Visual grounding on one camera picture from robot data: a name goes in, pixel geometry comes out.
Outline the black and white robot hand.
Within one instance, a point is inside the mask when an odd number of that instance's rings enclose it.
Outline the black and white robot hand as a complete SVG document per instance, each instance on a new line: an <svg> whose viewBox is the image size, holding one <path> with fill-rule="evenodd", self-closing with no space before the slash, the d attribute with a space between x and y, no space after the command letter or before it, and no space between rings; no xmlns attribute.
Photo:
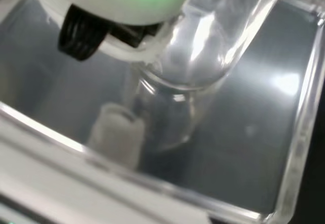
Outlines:
<svg viewBox="0 0 325 224"><path fill-rule="evenodd" d="M58 24L58 50L78 61L97 51L151 62L169 45L187 0L39 0Z"/></svg>

